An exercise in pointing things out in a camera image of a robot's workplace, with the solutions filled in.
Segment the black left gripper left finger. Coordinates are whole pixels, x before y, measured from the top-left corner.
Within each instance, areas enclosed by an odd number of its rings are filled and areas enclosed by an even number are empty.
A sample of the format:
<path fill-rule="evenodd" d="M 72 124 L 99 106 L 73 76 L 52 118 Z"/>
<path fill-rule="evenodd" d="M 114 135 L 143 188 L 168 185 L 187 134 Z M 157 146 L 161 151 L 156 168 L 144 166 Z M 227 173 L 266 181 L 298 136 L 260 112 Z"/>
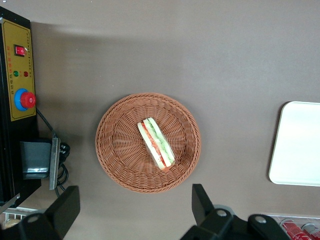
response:
<path fill-rule="evenodd" d="M 80 189 L 67 189 L 46 209 L 33 211 L 14 226 L 1 229 L 2 240 L 62 240 L 81 210 Z"/>

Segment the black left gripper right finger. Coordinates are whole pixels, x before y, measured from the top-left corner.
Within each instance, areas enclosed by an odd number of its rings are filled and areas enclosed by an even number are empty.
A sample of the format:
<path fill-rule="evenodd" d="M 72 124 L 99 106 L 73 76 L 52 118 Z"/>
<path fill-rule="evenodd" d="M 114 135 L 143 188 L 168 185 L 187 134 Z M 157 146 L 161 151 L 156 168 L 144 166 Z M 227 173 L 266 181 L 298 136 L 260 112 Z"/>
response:
<path fill-rule="evenodd" d="M 182 237 L 182 240 L 227 240 L 232 228 L 233 215 L 224 208 L 216 208 L 204 187 L 192 185 L 192 213 L 196 224 Z"/>

